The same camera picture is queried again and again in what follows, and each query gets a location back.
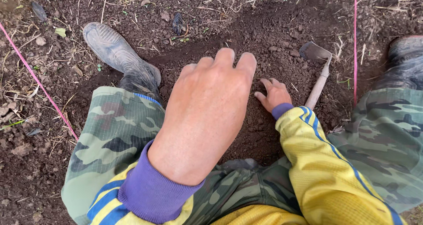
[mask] purple cuff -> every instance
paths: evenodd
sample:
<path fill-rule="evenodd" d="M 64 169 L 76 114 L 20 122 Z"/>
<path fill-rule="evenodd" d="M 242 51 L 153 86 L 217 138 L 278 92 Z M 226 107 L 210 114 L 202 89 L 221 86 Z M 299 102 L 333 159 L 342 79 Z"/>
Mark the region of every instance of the purple cuff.
<path fill-rule="evenodd" d="M 272 115 L 276 120 L 278 120 L 284 113 L 292 108 L 293 105 L 290 103 L 281 103 L 272 110 Z"/>
<path fill-rule="evenodd" d="M 197 186 L 187 186 L 166 178 L 148 160 L 147 151 L 152 143 L 153 140 L 144 147 L 138 164 L 128 172 L 118 200 L 141 219 L 162 224 L 179 216 L 185 201 L 204 181 Z"/>

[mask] muddy boot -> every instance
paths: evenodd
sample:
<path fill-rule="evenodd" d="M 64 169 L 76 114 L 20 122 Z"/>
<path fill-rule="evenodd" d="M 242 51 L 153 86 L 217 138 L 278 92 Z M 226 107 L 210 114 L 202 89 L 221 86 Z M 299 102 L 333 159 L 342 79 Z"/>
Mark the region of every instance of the muddy boot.
<path fill-rule="evenodd" d="M 91 22 L 84 27 L 83 35 L 98 58 L 124 74 L 119 88 L 161 103 L 159 69 L 142 60 L 119 33 L 99 22 Z"/>
<path fill-rule="evenodd" d="M 373 89 L 423 90 L 423 36 L 405 36 L 391 43 L 388 70 Z"/>

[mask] dark soil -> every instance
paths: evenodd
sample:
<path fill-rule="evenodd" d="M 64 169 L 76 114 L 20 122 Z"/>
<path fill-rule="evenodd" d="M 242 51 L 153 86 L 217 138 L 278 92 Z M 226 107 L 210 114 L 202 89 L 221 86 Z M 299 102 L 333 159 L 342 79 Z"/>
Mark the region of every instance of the dark soil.
<path fill-rule="evenodd" d="M 107 0 L 103 14 L 104 0 L 35 1 L 47 13 L 49 20 L 45 24 L 35 17 L 29 0 L 14 0 L 12 7 L 10 1 L 0 4 L 1 22 L 17 46 L 38 34 L 45 38 L 44 46 L 32 41 L 21 52 L 59 108 L 66 105 L 64 112 L 78 136 L 92 91 L 98 86 L 116 86 L 122 77 L 100 62 L 83 42 L 84 25 L 99 22 L 102 15 L 103 23 L 124 35 L 143 59 L 160 69 L 164 107 L 184 65 L 214 56 L 222 47 L 234 49 L 237 58 L 246 51 L 256 56 L 258 65 L 246 119 L 220 163 L 253 158 L 266 166 L 283 155 L 274 119 L 252 94 L 264 91 L 260 78 L 274 77 L 287 85 L 294 105 L 303 105 L 324 63 L 299 57 L 299 48 L 308 41 L 336 55 L 337 44 L 344 44 L 339 57 L 331 63 L 331 75 L 315 112 L 327 133 L 350 119 L 353 82 L 348 84 L 347 80 L 353 78 L 354 0 L 300 0 L 298 4 L 297 0 L 256 0 L 254 8 L 252 2 L 245 3 L 249 0 L 150 0 L 154 4 L 143 7 L 142 0 L 134 0 L 130 6 Z M 398 7 L 398 0 L 360 1 L 358 95 L 369 90 L 385 70 L 390 41 L 422 33 L 422 12 L 415 7 L 421 1 L 413 1 L 401 4 L 402 11 L 375 8 Z M 188 35 L 183 38 L 178 38 L 171 27 L 177 11 L 188 24 Z M 54 27 L 66 28 L 67 37 L 55 34 Z M 366 49 L 361 64 L 363 44 Z M 10 49 L 6 38 L 1 37 L 2 59 Z M 2 68 L 2 125 L 10 124 L 8 115 L 12 123 L 29 120 L 0 131 L 0 224 L 73 224 L 61 202 L 60 189 L 76 142 L 41 90 L 28 97 L 36 83 L 17 55 L 6 58 Z M 42 132 L 26 136 L 36 128 Z"/>

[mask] yellow jacket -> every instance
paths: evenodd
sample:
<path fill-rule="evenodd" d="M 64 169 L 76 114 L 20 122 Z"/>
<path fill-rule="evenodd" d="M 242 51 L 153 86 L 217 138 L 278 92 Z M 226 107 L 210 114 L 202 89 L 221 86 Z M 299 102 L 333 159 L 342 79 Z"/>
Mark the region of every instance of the yellow jacket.
<path fill-rule="evenodd" d="M 283 209 L 251 205 L 220 218 L 213 225 L 320 225 L 320 224 L 406 224 L 376 193 L 351 163 L 327 141 L 315 114 L 306 107 L 289 110 L 276 122 L 283 151 L 292 163 L 289 177 L 304 217 Z M 93 211 L 104 196 L 119 189 L 113 183 L 126 178 L 127 170 L 115 176 L 101 190 L 88 212 L 92 225 L 153 223 L 125 209 L 117 197 Z M 191 196 L 175 220 L 165 225 L 182 225 L 193 209 Z"/>

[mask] camouflage trousers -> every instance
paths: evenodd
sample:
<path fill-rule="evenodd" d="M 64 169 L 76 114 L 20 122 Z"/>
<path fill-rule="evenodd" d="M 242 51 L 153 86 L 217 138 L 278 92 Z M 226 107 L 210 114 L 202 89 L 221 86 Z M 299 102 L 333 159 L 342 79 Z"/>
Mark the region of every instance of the camouflage trousers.
<path fill-rule="evenodd" d="M 94 91 L 62 189 L 62 199 L 77 224 L 89 224 L 85 214 L 95 194 L 139 158 L 160 129 L 164 112 L 158 103 L 124 89 Z M 423 200 L 422 125 L 423 91 L 380 89 L 364 95 L 345 131 L 328 138 L 385 201 L 402 212 Z M 194 194 L 193 211 L 185 224 L 210 224 L 253 204 L 301 215 L 290 168 L 285 156 L 269 167 L 252 159 L 217 165 Z"/>

